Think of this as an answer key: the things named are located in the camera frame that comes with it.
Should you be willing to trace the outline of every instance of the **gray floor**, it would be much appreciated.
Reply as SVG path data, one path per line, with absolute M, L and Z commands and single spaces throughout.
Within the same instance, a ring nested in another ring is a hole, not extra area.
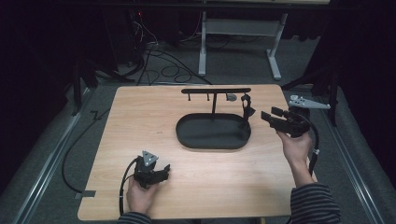
M 212 84 L 278 84 L 289 83 L 300 77 L 309 62 L 318 40 L 300 42 L 298 39 L 282 40 L 276 59 L 282 75 L 280 81 L 271 77 L 269 64 L 263 49 L 271 45 L 270 38 L 233 36 L 233 41 L 223 48 L 224 42 L 210 42 L 207 52 L 206 79 Z M 186 64 L 190 70 L 198 70 L 199 46 L 197 42 L 186 42 L 178 48 L 161 43 L 155 50 L 172 54 Z M 147 70 L 142 76 L 142 85 L 147 85 L 166 67 L 172 65 L 164 59 L 151 56 Z M 127 70 L 120 66 L 121 72 Z M 169 67 L 163 72 L 171 76 L 176 71 Z M 174 83 L 174 77 L 159 77 L 160 84 Z M 193 77 L 190 84 L 203 84 Z M 105 112 L 111 107 L 114 94 L 121 84 L 117 81 L 101 80 L 96 90 L 86 94 L 86 104 L 81 113 L 71 117 L 73 104 L 70 103 L 41 134 L 20 170 L 0 199 L 0 223 L 81 223 L 77 213 L 80 198 L 63 182 L 61 162 L 64 151 L 92 123 L 93 113 Z M 299 94 L 309 99 L 326 102 L 326 97 L 313 98 L 309 86 L 300 86 L 284 91 L 285 97 Z M 362 137 L 359 126 L 350 114 L 347 101 L 340 90 L 336 119 L 338 127 L 329 124 L 326 113 L 312 110 L 311 120 L 318 126 L 320 149 L 316 174 L 318 180 L 328 184 L 334 199 L 340 204 L 343 223 L 394 223 L 396 220 L 396 194 L 388 178 L 381 170 L 377 160 Z M 77 189 L 84 189 L 96 150 L 100 143 L 106 116 L 98 120 L 73 145 L 67 158 L 65 170 L 68 180 Z M 59 145 L 61 139 L 65 146 Z M 286 223 L 287 217 L 268 217 L 266 223 Z

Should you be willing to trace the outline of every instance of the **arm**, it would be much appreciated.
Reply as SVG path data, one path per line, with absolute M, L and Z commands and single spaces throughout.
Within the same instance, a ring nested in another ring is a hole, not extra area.
M 126 197 L 131 212 L 122 214 L 117 223 L 151 223 L 151 219 L 146 215 L 146 213 L 152 205 L 158 186 L 159 184 L 155 184 L 149 189 L 143 189 L 132 177 L 129 178 L 129 187 Z
M 309 174 L 306 166 L 308 151 L 312 146 L 312 140 L 308 133 L 304 133 L 297 138 L 290 138 L 285 133 L 276 132 L 282 140 L 283 153 L 288 161 L 293 174 L 296 187 L 314 183 L 314 179 Z
M 340 208 L 332 199 L 329 187 L 316 183 L 309 174 L 306 165 L 312 146 L 309 134 L 290 138 L 285 133 L 276 133 L 282 140 L 283 153 L 297 187 L 291 191 L 292 223 L 341 223 Z

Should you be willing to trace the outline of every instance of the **white desk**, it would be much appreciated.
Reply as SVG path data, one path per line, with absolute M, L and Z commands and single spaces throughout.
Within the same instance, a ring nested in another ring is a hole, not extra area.
M 261 3 L 281 3 L 281 4 L 329 4 L 330 0 L 221 0 L 222 2 L 261 2 Z M 288 14 L 282 14 L 279 21 L 241 21 L 241 20 L 218 20 L 206 17 L 206 12 L 202 13 L 202 35 L 201 50 L 199 57 L 198 75 L 206 75 L 206 35 L 266 35 L 273 36 L 274 43 L 270 49 L 265 50 L 268 62 L 271 66 L 275 80 L 280 80 L 281 75 L 276 63 L 276 49 L 279 45 L 280 37 L 286 24 Z

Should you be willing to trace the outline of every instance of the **wire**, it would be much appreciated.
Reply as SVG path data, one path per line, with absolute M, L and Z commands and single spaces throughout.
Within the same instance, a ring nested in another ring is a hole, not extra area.
M 119 200 L 119 208 L 120 208 L 120 215 L 123 214 L 123 186 L 125 184 L 125 181 L 127 179 L 129 179 L 131 177 L 131 175 L 128 175 L 129 169 L 131 169 L 131 166 L 137 161 L 137 158 L 134 159 L 133 161 L 131 161 L 131 163 L 129 163 L 128 167 L 125 170 L 124 176 L 122 177 L 121 180 L 121 186 L 120 186 L 120 200 Z
M 309 174 L 312 175 L 314 173 L 315 164 L 317 163 L 318 154 L 319 154 L 319 133 L 318 133 L 318 128 L 315 126 L 314 123 L 312 123 L 309 119 L 307 119 L 303 115 L 300 115 L 300 114 L 297 114 L 297 113 L 293 113 L 293 114 L 297 115 L 299 118 L 301 118 L 305 122 L 307 122 L 309 124 L 309 126 L 311 127 L 311 129 L 314 131 L 314 134 L 315 134 L 315 146 L 314 146 L 314 150 L 313 150 L 312 155 L 311 155 L 311 160 L 310 160 L 309 165 L 308 165 Z
M 199 35 L 196 35 L 196 34 L 197 34 L 197 32 L 198 32 L 199 25 L 201 24 L 201 19 L 202 19 L 202 13 L 199 14 L 199 19 L 198 19 L 197 25 L 196 25 L 196 27 L 195 27 L 195 31 L 192 33 L 192 35 L 190 35 L 190 37 L 187 37 L 186 39 L 179 40 L 179 42 L 185 42 L 185 41 L 194 39 L 194 38 L 196 38 L 197 36 L 199 36 Z
M 180 80 L 181 77 L 187 77 L 187 78 L 184 80 Z M 186 74 L 175 76 L 175 82 L 177 82 L 177 83 L 185 83 L 185 82 L 190 81 L 191 79 L 192 79 L 192 76 L 186 75 Z
M 225 40 L 225 42 L 219 47 L 213 47 L 213 46 L 210 46 L 210 43 L 211 43 L 210 38 L 214 39 L 214 42 L 217 42 L 217 43 L 219 43 L 222 40 Z M 210 49 L 223 49 L 228 44 L 230 44 L 230 38 L 228 35 L 208 35 L 207 36 L 206 46 Z
M 166 75 L 165 70 L 168 70 L 169 68 L 176 68 L 177 70 L 176 70 L 176 72 L 175 72 L 174 74 L 172 74 L 172 75 Z M 165 68 L 163 68 L 163 70 L 161 70 L 161 74 L 162 74 L 164 77 L 175 77 L 175 76 L 177 76 L 177 74 L 178 74 L 179 72 L 180 72 L 180 67 L 177 66 L 176 64 L 175 64 L 175 65 L 171 65 L 171 66 L 166 66 Z
M 140 18 L 140 22 L 142 23 L 142 26 L 143 26 L 143 28 L 145 28 L 145 30 L 149 33 L 149 34 L 151 34 L 153 37 L 154 37 L 154 39 L 155 39 L 155 43 L 156 43 L 156 45 L 158 45 L 158 39 L 157 39 L 157 36 L 155 36 L 146 26 L 145 26 L 145 24 L 143 23 L 143 17 L 142 17 L 142 12 L 141 11 L 139 11 L 138 12 L 138 15 L 139 15 L 139 18 Z
M 139 60 L 138 66 L 134 70 L 132 70 L 131 72 L 128 72 L 127 74 L 125 74 L 123 76 L 121 76 L 120 74 L 118 74 L 118 73 L 116 73 L 116 72 L 114 72 L 114 71 L 112 71 L 110 69 L 107 69 L 107 68 L 103 67 L 102 65 L 100 65 L 98 63 L 95 63 L 95 62 L 93 62 L 91 60 L 86 60 L 86 62 L 89 65 L 91 65 L 93 68 L 98 69 L 98 70 L 106 73 L 107 75 L 109 75 L 111 77 L 114 77 L 115 79 L 117 79 L 117 80 L 119 80 L 121 82 L 134 82 L 134 79 L 129 79 L 129 78 L 127 78 L 127 76 L 130 76 L 130 75 L 136 73 L 137 71 L 139 71 L 141 69 L 141 66 L 142 66 L 141 63 L 143 63 L 144 61 L 143 60 Z
M 137 35 L 138 31 L 140 30 L 140 43 L 142 43 L 142 41 L 143 41 L 143 36 L 144 36 L 143 27 L 142 27 L 142 25 L 140 25 L 140 24 L 139 24 L 138 22 L 136 22 L 136 21 L 134 21 L 134 24 L 137 26 L 137 29 L 136 29 L 136 31 L 134 32 L 134 35 Z
M 104 79 L 104 80 L 118 80 L 118 81 L 121 81 L 121 82 L 134 82 L 132 79 L 126 80 L 126 78 L 131 76 L 131 75 L 136 74 L 139 70 L 141 70 L 144 67 L 144 64 L 145 64 L 145 61 L 144 61 L 143 57 L 140 57 L 139 62 L 137 63 L 136 67 L 133 70 L 131 70 L 131 71 L 129 71 L 129 72 L 123 74 L 123 75 L 119 74 L 116 71 L 112 71 L 113 75 L 114 74 L 117 74 L 117 75 L 108 77 L 108 76 L 103 76 L 103 75 L 101 75 L 99 73 L 96 73 L 96 76 L 101 78 L 101 79 Z
M 146 68 L 148 67 L 148 64 L 149 64 L 149 55 L 150 55 L 151 51 L 152 51 L 152 46 L 151 46 L 151 48 L 150 48 L 149 51 L 148 51 L 148 55 L 147 55 L 147 57 L 146 57 L 145 67 L 143 68 L 142 73 L 140 74 L 140 77 L 139 77 L 139 79 L 138 79 L 137 82 L 136 82 L 136 86 L 138 86 L 138 85 L 140 84 L 140 82 L 141 82 L 141 80 L 142 80 L 142 76 L 143 76 L 143 74 L 145 73 Z
M 198 78 L 201 79 L 203 82 L 205 82 L 205 83 L 207 83 L 207 84 L 209 84 L 209 85 L 212 85 L 212 83 L 211 83 L 210 81 L 208 81 L 207 79 L 205 79 L 205 78 L 203 78 L 203 77 L 200 77 L 200 76 L 196 75 L 194 72 L 192 72 L 192 71 L 190 70 L 190 68 L 189 68 L 186 64 L 184 64 L 183 62 L 181 62 L 179 59 L 177 59 L 177 58 L 174 57 L 173 55 L 171 55 L 171 54 L 169 54 L 169 53 L 166 53 L 166 52 L 164 52 L 164 51 L 160 51 L 160 50 L 153 50 L 153 52 L 160 52 L 160 53 L 163 54 L 163 55 L 166 55 L 166 56 L 171 57 L 172 59 L 174 59 L 174 60 L 176 60 L 178 63 L 180 63 L 180 64 L 182 65 L 181 68 L 184 68 L 185 70 L 187 70 L 187 71 L 190 73 L 191 76 L 193 76 L 193 77 L 198 77 Z
M 102 118 L 102 116 L 104 116 L 108 111 L 110 111 L 110 108 L 107 109 L 105 112 L 103 112 L 99 117 L 97 117 L 77 138 L 76 140 L 73 142 L 73 144 L 69 147 L 69 149 L 67 149 L 66 153 L 64 154 L 64 159 L 62 161 L 62 179 L 64 181 L 64 183 L 66 184 L 67 187 L 69 187 L 71 190 L 73 190 L 76 193 L 82 193 L 83 190 L 81 189 L 77 189 L 75 187 L 73 187 L 66 179 L 66 175 L 65 175 L 65 164 L 66 164 L 66 160 L 67 160 L 67 156 L 69 155 L 71 149 L 73 148 L 73 146 L 78 142 L 78 140 L 82 137 L 82 135 L 85 134 L 85 132 L 87 132 L 91 126 L 96 123 L 96 121 L 98 121 L 99 119 Z
M 265 35 L 256 35 L 253 36 L 251 40 L 241 40 L 241 39 L 237 39 L 238 36 L 240 35 L 230 35 L 229 38 L 234 43 L 254 43 L 254 42 L 259 42 L 265 38 Z
M 157 76 L 152 81 L 149 80 L 149 72 L 157 74 Z M 149 86 L 151 86 L 153 83 L 155 83 L 156 80 L 158 80 L 158 78 L 160 78 L 160 73 L 158 73 L 157 71 L 154 71 L 154 70 L 147 70 L 146 74 L 148 76 L 148 85 Z

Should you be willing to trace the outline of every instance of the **silver metal part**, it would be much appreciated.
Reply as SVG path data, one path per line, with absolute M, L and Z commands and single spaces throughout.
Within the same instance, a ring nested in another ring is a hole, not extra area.
M 301 108 L 311 108 L 311 109 L 330 109 L 330 105 L 324 105 L 317 103 L 315 101 L 304 99 L 303 97 L 298 97 L 298 95 L 292 95 L 290 97 L 289 105 L 298 106 Z
M 154 163 L 156 160 L 159 159 L 158 156 L 151 154 L 146 150 L 143 150 L 142 153 L 143 153 L 143 160 L 145 162 L 145 166 L 150 166 L 152 163 Z
M 235 94 L 227 93 L 226 95 L 227 95 L 227 101 L 232 101 L 233 102 L 233 101 L 235 101 L 237 99 Z

